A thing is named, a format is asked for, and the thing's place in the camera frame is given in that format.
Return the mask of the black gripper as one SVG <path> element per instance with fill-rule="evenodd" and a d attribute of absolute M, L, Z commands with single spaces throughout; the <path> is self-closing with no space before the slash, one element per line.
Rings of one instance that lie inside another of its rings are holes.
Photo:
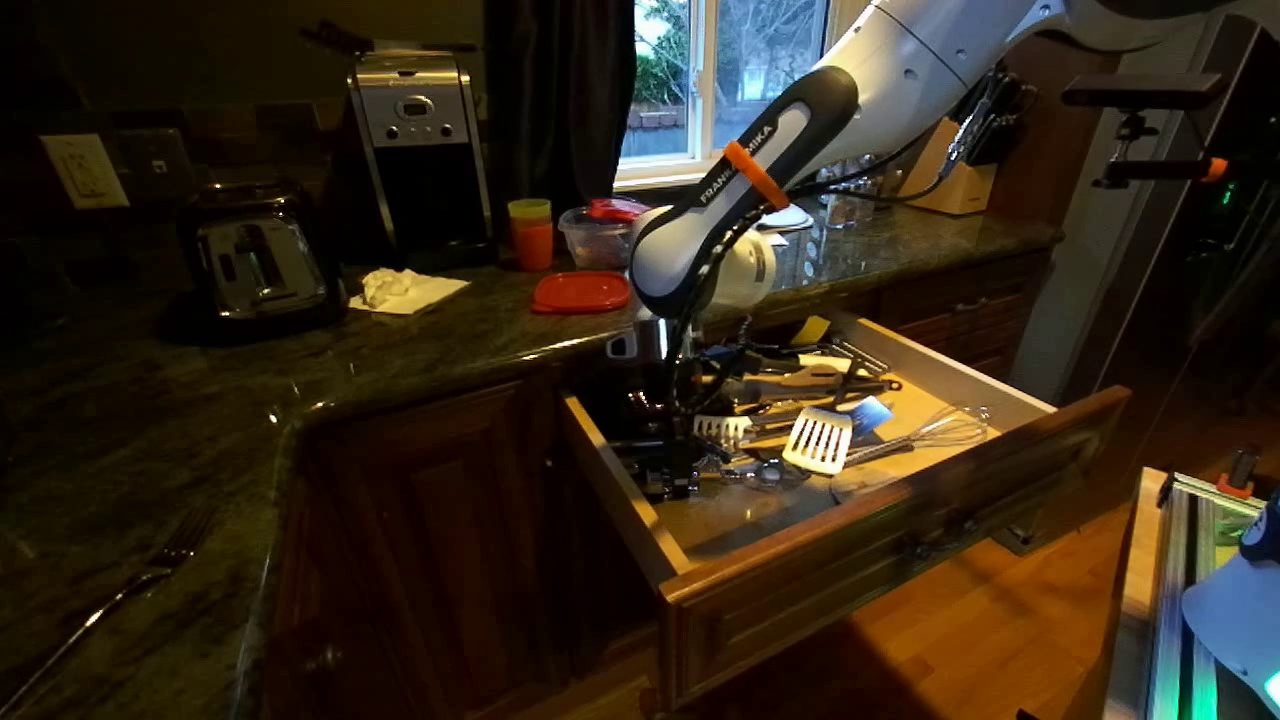
<path fill-rule="evenodd" d="M 690 412 L 682 408 L 679 328 L 672 319 L 639 314 L 621 328 L 605 356 L 623 373 L 621 430 L 623 451 L 690 455 Z"/>

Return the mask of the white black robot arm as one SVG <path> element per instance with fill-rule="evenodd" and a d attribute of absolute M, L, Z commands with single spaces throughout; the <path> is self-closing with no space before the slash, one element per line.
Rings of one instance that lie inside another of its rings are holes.
<path fill-rule="evenodd" d="M 1230 0 L 866 0 L 851 27 L 790 81 L 719 159 L 651 209 L 628 285 L 682 345 L 728 248 L 838 159 L 887 159 L 952 113 L 1019 41 L 1064 33 L 1094 50 L 1164 41 Z"/>

